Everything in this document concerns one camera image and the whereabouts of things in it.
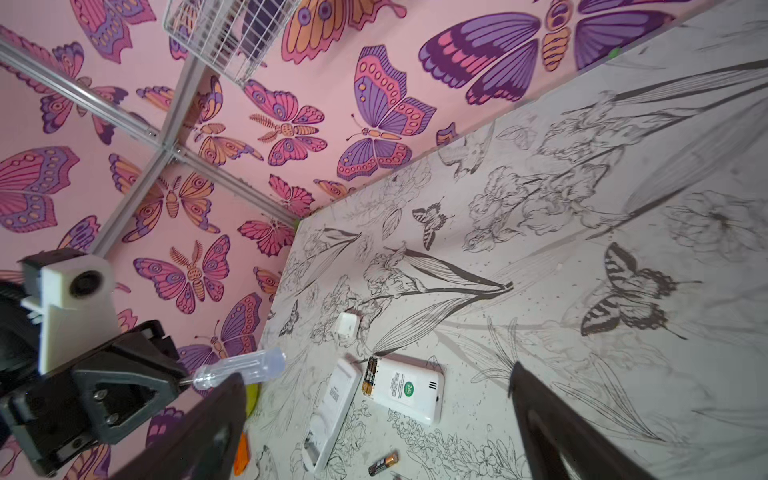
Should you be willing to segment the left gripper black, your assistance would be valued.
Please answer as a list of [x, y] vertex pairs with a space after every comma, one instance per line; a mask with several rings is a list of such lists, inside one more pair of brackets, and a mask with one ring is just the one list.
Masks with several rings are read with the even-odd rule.
[[88, 420], [98, 442], [115, 445], [183, 392], [188, 371], [161, 322], [149, 320], [74, 362], [84, 412], [69, 381], [39, 374], [41, 329], [25, 297], [20, 285], [1, 283], [1, 439], [13, 437], [37, 475], [55, 476], [90, 444]]

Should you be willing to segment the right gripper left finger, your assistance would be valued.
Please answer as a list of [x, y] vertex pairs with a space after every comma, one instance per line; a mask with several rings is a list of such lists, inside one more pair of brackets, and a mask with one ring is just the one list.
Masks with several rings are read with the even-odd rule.
[[246, 388], [232, 374], [112, 479], [228, 479], [246, 420]]

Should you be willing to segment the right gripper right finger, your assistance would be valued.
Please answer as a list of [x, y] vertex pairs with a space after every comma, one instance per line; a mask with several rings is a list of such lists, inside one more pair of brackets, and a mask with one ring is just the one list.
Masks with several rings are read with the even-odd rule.
[[509, 398], [532, 478], [653, 479], [520, 362]]

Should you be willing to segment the clear handle screwdriver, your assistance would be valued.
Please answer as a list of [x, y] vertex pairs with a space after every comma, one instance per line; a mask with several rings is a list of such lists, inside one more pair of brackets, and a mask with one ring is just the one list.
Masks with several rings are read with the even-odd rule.
[[286, 368], [285, 354], [279, 347], [260, 350], [198, 368], [180, 384], [198, 390], [218, 387], [231, 375], [239, 374], [245, 385], [260, 384], [279, 377]]

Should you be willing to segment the white remote control with batteries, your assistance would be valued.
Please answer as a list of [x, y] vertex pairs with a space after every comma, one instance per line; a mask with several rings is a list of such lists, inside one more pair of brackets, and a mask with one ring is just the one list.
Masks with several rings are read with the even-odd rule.
[[361, 378], [355, 363], [346, 357], [337, 360], [302, 441], [302, 461], [309, 473], [316, 475], [328, 465]]

